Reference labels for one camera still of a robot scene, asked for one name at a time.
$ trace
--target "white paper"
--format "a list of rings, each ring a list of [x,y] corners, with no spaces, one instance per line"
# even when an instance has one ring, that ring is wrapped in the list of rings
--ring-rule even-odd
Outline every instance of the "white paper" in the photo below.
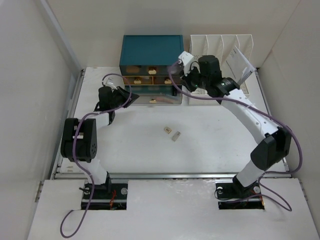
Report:
[[[242,52],[234,46],[231,53],[221,66],[224,78],[232,78],[239,85],[245,82],[256,68],[248,61]]]

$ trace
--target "drawer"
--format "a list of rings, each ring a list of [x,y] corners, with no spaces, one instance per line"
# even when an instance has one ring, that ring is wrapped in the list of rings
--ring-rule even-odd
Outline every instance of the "drawer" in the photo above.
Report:
[[[152,85],[152,76],[124,76],[131,85]]]
[[[168,74],[169,66],[143,66],[143,65],[129,65],[120,66],[121,74],[124,76],[161,76]],[[172,73],[178,75],[179,72],[176,70]]]
[[[125,86],[126,91],[130,91],[129,86]],[[132,86],[132,92],[140,97],[133,103],[136,104],[156,104],[156,105],[177,105],[182,103],[182,94],[172,85],[142,85]]]
[[[175,84],[181,85],[181,79],[179,76],[172,76],[172,78]],[[169,76],[154,76],[153,84],[154,85],[172,85],[172,82]]]

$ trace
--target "red wire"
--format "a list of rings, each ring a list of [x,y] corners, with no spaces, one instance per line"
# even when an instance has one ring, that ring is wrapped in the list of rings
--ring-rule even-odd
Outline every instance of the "red wire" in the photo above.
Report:
[[[112,198],[111,198],[111,200],[110,200],[110,202],[109,202],[109,204],[110,204],[110,210],[112,209],[112,206],[114,205],[114,200],[115,200],[116,195],[117,195],[116,190],[113,190],[113,192],[112,192]]]

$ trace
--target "screw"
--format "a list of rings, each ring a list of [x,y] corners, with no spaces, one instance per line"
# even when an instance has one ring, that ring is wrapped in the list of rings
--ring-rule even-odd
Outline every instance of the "screw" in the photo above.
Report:
[[[85,191],[83,191],[84,195],[90,194],[90,188],[89,187],[85,187],[84,190],[85,190]]]
[[[258,186],[255,186],[255,187],[253,188],[253,191],[254,191],[256,194],[261,193],[260,187],[258,187]]]
[[[126,189],[125,187],[121,189],[121,194],[122,195],[127,195],[128,194],[128,189]]]
[[[218,193],[218,194],[223,194],[224,193],[224,188],[222,187],[222,186],[218,186],[217,188],[216,188],[216,192]]]

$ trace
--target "drawer handle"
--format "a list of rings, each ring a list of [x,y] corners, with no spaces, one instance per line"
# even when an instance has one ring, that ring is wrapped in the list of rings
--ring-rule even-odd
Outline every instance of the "drawer handle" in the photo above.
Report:
[[[155,75],[155,74],[157,74],[157,70],[155,68],[153,68],[153,67],[150,67],[148,73],[150,75]]]

